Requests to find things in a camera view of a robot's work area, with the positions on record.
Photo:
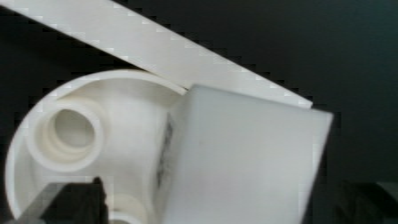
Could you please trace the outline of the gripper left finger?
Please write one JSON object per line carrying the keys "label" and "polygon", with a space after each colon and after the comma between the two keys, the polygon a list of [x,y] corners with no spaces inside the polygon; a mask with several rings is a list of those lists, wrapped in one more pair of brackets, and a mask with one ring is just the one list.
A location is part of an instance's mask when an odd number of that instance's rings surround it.
{"label": "gripper left finger", "polygon": [[108,224],[101,178],[91,182],[50,183],[14,224]]}

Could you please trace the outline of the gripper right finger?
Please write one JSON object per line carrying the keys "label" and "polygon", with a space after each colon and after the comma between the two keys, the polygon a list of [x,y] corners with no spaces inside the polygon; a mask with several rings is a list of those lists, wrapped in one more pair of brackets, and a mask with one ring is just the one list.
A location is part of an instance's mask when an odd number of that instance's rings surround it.
{"label": "gripper right finger", "polygon": [[334,224],[398,224],[398,182],[343,181]]}

